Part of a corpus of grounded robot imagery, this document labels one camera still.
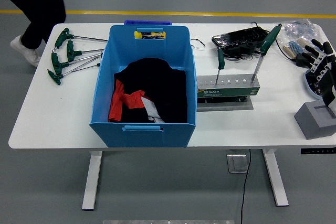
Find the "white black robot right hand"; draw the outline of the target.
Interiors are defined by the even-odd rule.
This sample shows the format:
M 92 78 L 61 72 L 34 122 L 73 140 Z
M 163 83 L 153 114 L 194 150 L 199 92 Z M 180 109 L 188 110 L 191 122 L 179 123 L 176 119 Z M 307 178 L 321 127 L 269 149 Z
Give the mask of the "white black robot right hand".
M 328 41 L 321 43 L 312 39 L 311 42 L 323 52 L 323 55 L 308 45 L 305 49 L 310 54 L 302 55 L 318 81 L 322 100 L 335 113 L 335 52 Z

